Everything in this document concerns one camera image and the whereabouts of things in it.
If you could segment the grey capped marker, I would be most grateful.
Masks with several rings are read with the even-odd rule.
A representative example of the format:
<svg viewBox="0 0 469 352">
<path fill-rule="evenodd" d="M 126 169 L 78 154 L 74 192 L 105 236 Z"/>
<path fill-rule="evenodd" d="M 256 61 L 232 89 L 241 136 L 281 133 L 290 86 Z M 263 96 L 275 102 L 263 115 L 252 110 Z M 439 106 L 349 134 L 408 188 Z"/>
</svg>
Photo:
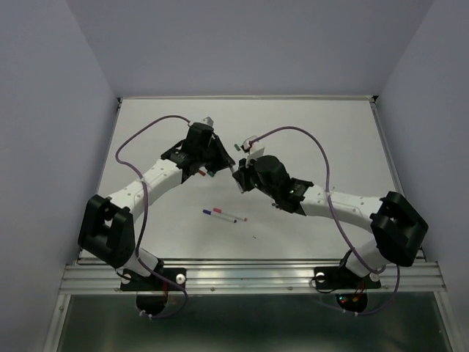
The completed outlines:
<svg viewBox="0 0 469 352">
<path fill-rule="evenodd" d="M 229 170 L 232 173 L 232 178 L 236 182 L 236 185 L 237 185 L 240 193 L 243 194 L 244 190 L 243 190 L 242 184 L 240 183 L 240 174 L 239 174 L 239 172 L 237 171 L 237 169 L 234 166 L 230 166 Z"/>
</svg>

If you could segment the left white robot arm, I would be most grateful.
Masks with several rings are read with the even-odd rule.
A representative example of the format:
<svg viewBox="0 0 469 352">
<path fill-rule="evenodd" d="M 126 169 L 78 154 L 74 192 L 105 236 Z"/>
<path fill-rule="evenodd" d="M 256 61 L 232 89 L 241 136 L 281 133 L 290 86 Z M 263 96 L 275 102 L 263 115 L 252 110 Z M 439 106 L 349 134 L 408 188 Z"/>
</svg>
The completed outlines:
<svg viewBox="0 0 469 352">
<path fill-rule="evenodd" d="M 141 248 L 134 224 L 147 218 L 149 207 L 166 192 L 182 185 L 204 167 L 216 173 L 235 164 L 212 126 L 190 124 L 186 137 L 164 152 L 144 174 L 119 191 L 98 194 L 86 204 L 78 245 L 115 269 L 138 274 L 148 289 L 163 280 L 161 261 Z"/>
</svg>

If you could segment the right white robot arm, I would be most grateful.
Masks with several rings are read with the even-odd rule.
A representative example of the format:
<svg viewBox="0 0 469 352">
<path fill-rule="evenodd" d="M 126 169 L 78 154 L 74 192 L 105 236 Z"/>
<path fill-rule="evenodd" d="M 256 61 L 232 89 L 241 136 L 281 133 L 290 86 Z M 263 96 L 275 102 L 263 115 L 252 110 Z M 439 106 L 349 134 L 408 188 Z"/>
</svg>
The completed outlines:
<svg viewBox="0 0 469 352">
<path fill-rule="evenodd" d="M 269 196 L 285 212 L 332 219 L 337 227 L 351 224 L 370 232 L 372 239 L 360 247 L 349 246 L 337 268 L 338 280 L 353 286 L 388 264 L 413 265 L 428 224 L 400 193 L 384 197 L 359 197 L 329 192 L 310 181 L 290 177 L 272 155 L 243 159 L 233 178 L 244 192 L 254 189 Z"/>
</svg>

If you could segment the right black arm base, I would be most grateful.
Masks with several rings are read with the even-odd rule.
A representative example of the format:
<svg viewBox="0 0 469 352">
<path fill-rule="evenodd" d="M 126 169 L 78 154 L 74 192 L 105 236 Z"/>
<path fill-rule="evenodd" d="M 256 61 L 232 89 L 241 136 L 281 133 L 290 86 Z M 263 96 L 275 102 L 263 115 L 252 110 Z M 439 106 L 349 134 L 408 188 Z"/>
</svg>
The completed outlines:
<svg viewBox="0 0 469 352">
<path fill-rule="evenodd" d="M 346 312 L 364 313 L 369 298 L 367 290 L 381 288 L 379 278 L 359 277 L 346 268 L 323 266 L 313 270 L 310 286 L 321 294 L 334 293 L 339 308 Z"/>
</svg>

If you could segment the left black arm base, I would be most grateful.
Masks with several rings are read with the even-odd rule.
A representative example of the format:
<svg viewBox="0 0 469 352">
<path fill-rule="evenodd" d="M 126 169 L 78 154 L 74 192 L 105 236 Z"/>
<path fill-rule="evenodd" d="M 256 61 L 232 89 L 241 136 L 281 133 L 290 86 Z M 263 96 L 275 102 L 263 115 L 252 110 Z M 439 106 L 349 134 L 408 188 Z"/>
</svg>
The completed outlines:
<svg viewBox="0 0 469 352">
<path fill-rule="evenodd" d="M 188 303 L 185 268 L 156 268 L 155 271 L 165 279 L 152 274 L 141 276 L 128 269 L 117 272 L 121 279 L 120 290 L 135 293 L 139 315 L 150 320 L 174 316 Z"/>
</svg>

